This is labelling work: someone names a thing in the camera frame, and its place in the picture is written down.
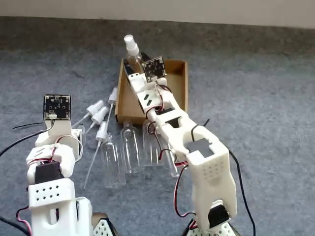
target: clear plastic bottle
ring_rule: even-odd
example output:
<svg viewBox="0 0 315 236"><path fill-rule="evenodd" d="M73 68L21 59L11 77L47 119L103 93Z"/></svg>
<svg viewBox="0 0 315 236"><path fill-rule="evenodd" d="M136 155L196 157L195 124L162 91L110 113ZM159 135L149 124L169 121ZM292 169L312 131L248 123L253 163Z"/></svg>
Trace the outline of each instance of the clear plastic bottle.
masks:
<svg viewBox="0 0 315 236"><path fill-rule="evenodd" d="M134 73L143 73L142 63L143 59L139 50L138 45L134 41L134 38L131 34L128 34L124 37L127 48L127 56L125 60L128 62L129 66L132 68Z"/></svg>
<svg viewBox="0 0 315 236"><path fill-rule="evenodd" d="M160 143L163 149L171 149L171 146L165 139L162 139ZM171 176L178 177L180 170L175 166L175 155L171 151L166 150L163 153L163 159L166 162L166 166L169 169Z"/></svg>
<svg viewBox="0 0 315 236"><path fill-rule="evenodd" d="M160 148L157 139L153 134L148 133L148 126L151 121L146 120L142 126L142 139L143 139L143 165L144 166L154 166L162 165L163 160L159 161L158 156L160 154ZM161 142L162 137L158 135L159 141Z"/></svg>
<svg viewBox="0 0 315 236"><path fill-rule="evenodd" d="M123 157L113 143L112 135L107 134L106 142L101 146L104 169L104 185L107 188L118 188L126 184Z"/></svg>
<svg viewBox="0 0 315 236"><path fill-rule="evenodd" d="M141 165L142 156L139 149L138 130L130 122L124 122L121 137L127 172L137 173L144 170Z"/></svg>

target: circuit board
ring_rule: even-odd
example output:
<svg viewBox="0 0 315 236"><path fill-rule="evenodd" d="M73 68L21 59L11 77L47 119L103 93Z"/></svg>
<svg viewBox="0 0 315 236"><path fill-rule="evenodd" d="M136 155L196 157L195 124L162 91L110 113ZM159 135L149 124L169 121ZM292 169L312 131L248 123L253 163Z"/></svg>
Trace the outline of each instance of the circuit board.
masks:
<svg viewBox="0 0 315 236"><path fill-rule="evenodd" d="M71 113L70 95L44 95L44 120L57 116L55 120L70 120Z"/></svg>
<svg viewBox="0 0 315 236"><path fill-rule="evenodd" d="M166 76L165 65L162 56L142 63L142 67L148 83Z"/></svg>

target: gray carpet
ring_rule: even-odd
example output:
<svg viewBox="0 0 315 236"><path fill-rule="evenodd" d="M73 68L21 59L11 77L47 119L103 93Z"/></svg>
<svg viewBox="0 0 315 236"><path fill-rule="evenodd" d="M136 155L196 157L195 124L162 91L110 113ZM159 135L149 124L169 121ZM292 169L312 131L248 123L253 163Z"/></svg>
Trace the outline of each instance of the gray carpet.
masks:
<svg viewBox="0 0 315 236"><path fill-rule="evenodd" d="M72 95L72 119L107 99L132 33L141 49L189 63L189 115L238 156L257 235L313 235L315 225L315 31L171 22L0 18L0 149L41 126L42 95ZM114 133L119 138L120 126ZM163 167L127 176L119 190L102 187L98 158L82 189L96 147L94 129L72 176L77 196L106 212L123 236L179 236L189 221L176 216L173 179ZM25 158L35 139L0 159L0 215L14 219L27 205ZM244 236L252 226L238 190L233 225ZM180 211L190 208L189 181L180 188ZM22 217L29 219L29 214ZM21 235L0 223L0 234Z"/></svg>

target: white pump cap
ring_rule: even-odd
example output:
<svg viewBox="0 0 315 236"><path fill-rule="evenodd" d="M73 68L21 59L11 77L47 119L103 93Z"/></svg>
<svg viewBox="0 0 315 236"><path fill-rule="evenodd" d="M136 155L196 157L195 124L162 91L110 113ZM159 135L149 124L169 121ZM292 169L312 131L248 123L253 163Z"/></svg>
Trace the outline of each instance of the white pump cap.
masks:
<svg viewBox="0 0 315 236"><path fill-rule="evenodd" d="M108 112L109 109L107 107L102 107L94 116L92 116L93 123L100 125Z"/></svg>
<svg viewBox="0 0 315 236"><path fill-rule="evenodd" d="M116 100L117 100L117 87L114 87L112 93L109 96L108 103L116 104Z"/></svg>
<svg viewBox="0 0 315 236"><path fill-rule="evenodd" d="M100 124L99 130L96 133L96 140L99 142L104 142L106 140L106 122L103 121Z"/></svg>
<svg viewBox="0 0 315 236"><path fill-rule="evenodd" d="M95 104L89 106L87 112L90 113L91 116L94 116L103 106L105 106L103 100L99 100Z"/></svg>
<svg viewBox="0 0 315 236"><path fill-rule="evenodd" d="M136 42L134 41L133 36L131 34L128 34L124 37L124 40L126 43L128 54L130 56L136 56L140 52L140 50L138 44L136 44Z"/></svg>

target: cardboard box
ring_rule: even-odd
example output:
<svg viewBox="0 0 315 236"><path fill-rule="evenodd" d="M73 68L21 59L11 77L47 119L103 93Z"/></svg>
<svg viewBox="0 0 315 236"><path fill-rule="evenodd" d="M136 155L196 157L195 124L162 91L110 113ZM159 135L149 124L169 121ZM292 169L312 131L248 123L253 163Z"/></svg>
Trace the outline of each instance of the cardboard box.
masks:
<svg viewBox="0 0 315 236"><path fill-rule="evenodd" d="M179 106L188 111L188 65L182 60L165 60L165 70L167 73L167 86L172 90ZM121 63L117 103L115 109L116 121L123 123L131 121L133 124L143 124L145 115L143 114L138 100L133 94L127 81L124 64Z"/></svg>

